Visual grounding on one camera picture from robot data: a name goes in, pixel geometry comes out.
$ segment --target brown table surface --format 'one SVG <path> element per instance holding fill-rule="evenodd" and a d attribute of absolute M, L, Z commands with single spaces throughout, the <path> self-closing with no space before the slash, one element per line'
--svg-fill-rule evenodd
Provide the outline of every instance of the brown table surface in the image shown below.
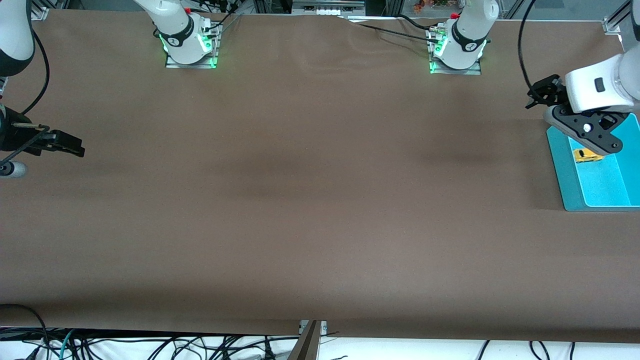
<path fill-rule="evenodd" d="M 640 213 L 563 210 L 518 26 L 446 76 L 416 40 L 245 16 L 218 69 L 177 70 L 145 13 L 52 11 L 29 116 L 86 157 L 0 184 L 0 301 L 53 327 L 640 341 Z M 621 51 L 597 22 L 524 44 L 533 81 Z M 43 79 L 36 54 L 5 105 Z"/>

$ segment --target teal plastic bin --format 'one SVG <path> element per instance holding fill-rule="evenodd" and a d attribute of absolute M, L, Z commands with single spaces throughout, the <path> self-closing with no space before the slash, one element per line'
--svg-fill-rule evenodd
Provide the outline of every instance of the teal plastic bin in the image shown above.
<path fill-rule="evenodd" d="M 623 148 L 603 160 L 576 163 L 584 146 L 551 127 L 547 138 L 567 211 L 640 211 L 640 124 L 630 115 L 613 132 Z"/>

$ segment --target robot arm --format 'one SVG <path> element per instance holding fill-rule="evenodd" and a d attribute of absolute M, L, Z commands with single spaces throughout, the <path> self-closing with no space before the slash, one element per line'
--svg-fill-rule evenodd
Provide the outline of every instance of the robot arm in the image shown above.
<path fill-rule="evenodd" d="M 486 37 L 499 13 L 496 0 L 467 1 L 460 17 L 444 23 L 445 38 L 434 55 L 452 69 L 468 69 L 482 55 Z"/>
<path fill-rule="evenodd" d="M 135 0 L 154 21 L 166 52 L 177 63 L 190 64 L 212 51 L 211 20 L 188 13 L 179 0 Z M 0 0 L 0 76 L 14 76 L 24 70 L 34 54 L 30 0 Z M 0 177 L 20 177 L 24 164 L 12 161 L 24 151 L 39 156 L 42 151 L 62 151 L 84 156 L 82 140 L 31 120 L 0 104 L 0 151 L 12 153 L 0 158 Z"/>
<path fill-rule="evenodd" d="M 632 7 L 634 33 L 640 42 L 640 1 Z M 533 102 L 540 97 L 555 104 L 545 121 L 598 155 L 622 150 L 622 141 L 611 134 L 633 111 L 640 110 L 640 43 L 624 54 L 571 71 L 566 86 L 554 75 L 533 85 Z"/>
<path fill-rule="evenodd" d="M 181 64 L 192 64 L 213 49 L 211 20 L 187 13 L 179 0 L 134 0 L 151 17 L 166 52 Z"/>
<path fill-rule="evenodd" d="M 0 76 L 14 76 L 33 59 L 31 1 L 0 1 Z"/>

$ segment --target yellow object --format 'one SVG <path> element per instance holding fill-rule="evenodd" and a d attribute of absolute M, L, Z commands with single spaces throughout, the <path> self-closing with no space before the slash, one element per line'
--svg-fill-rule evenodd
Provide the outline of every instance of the yellow object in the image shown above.
<path fill-rule="evenodd" d="M 598 155 L 587 148 L 575 149 L 573 151 L 573 157 L 576 163 L 588 163 L 590 161 L 600 161 L 604 159 L 604 156 Z"/>

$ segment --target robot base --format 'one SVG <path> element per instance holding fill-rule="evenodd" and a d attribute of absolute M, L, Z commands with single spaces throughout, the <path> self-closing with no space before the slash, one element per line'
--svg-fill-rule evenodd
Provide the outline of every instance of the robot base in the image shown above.
<path fill-rule="evenodd" d="M 431 30 L 426 30 L 425 33 L 427 38 L 434 38 L 439 41 L 442 41 L 442 37 L 444 36 L 444 23 L 438 24 L 437 27 L 432 27 Z M 476 62 L 467 69 L 452 69 L 444 64 L 440 58 L 434 55 L 436 48 L 441 46 L 441 43 L 434 44 L 432 42 L 428 43 L 427 50 L 429 52 L 429 72 L 431 74 L 454 74 L 454 75 L 480 75 L 480 60 L 476 60 Z"/>
<path fill-rule="evenodd" d="M 202 59 L 192 64 L 181 64 L 174 61 L 167 54 L 164 67 L 168 69 L 215 69 L 218 67 L 218 55 L 220 53 L 220 38 L 222 36 L 223 25 L 217 26 L 208 36 L 213 36 L 211 41 L 212 51 L 206 54 Z"/>

